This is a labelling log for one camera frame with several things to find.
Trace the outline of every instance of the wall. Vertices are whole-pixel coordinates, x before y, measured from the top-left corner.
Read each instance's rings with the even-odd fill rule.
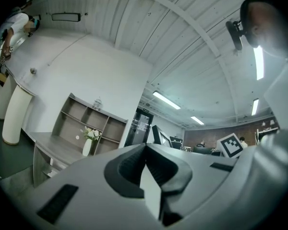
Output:
[[[157,125],[163,132],[165,132],[168,136],[177,136],[178,138],[183,138],[183,130],[179,126],[161,118],[158,116],[154,116],[152,126]],[[147,143],[153,143],[154,142],[154,134],[153,131],[150,128]]]
[[[275,125],[270,125],[270,120],[275,121]],[[265,128],[275,128],[278,127],[278,123],[274,117],[267,118],[261,121],[229,127],[229,128],[218,128],[218,129],[206,129],[206,130],[185,130],[184,132],[184,140],[183,145],[186,147],[193,147],[200,143],[202,140],[205,141],[206,147],[216,147],[216,141],[221,139],[231,133],[235,133],[238,138],[243,136],[245,138],[245,142],[249,145],[255,145],[255,132],[257,129],[262,131]]]
[[[100,97],[102,109],[129,120],[122,147],[152,66],[91,35],[40,29],[17,49],[8,67],[37,94],[23,124],[26,133],[51,132],[72,92],[92,104]],[[30,67],[37,68],[35,76]]]

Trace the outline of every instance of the black and white square marker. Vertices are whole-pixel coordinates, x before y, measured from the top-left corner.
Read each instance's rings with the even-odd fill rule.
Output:
[[[217,140],[216,148],[221,150],[224,156],[228,158],[236,158],[243,151],[243,147],[234,133]]]

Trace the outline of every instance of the flower arrangement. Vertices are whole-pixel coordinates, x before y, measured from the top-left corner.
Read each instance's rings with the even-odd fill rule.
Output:
[[[85,127],[85,129],[84,130],[80,129],[80,131],[83,133],[83,135],[86,139],[98,140],[99,137],[101,136],[100,131],[88,128],[86,126],[84,126],[84,127]]]

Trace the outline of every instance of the black rubber pad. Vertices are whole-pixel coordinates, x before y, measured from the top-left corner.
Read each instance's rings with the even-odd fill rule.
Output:
[[[210,167],[216,168],[216,169],[219,169],[219,170],[223,170],[223,171],[228,171],[228,172],[231,172],[232,169],[234,168],[234,166],[225,165],[225,164],[221,164],[221,163],[213,163],[213,164],[210,165]]]
[[[44,220],[54,224],[77,190],[77,186],[64,185],[37,214]]]

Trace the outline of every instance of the white vase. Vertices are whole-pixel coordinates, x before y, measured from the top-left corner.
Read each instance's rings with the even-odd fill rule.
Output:
[[[91,146],[92,146],[92,140],[87,139],[83,147],[82,155],[87,156],[90,153]]]

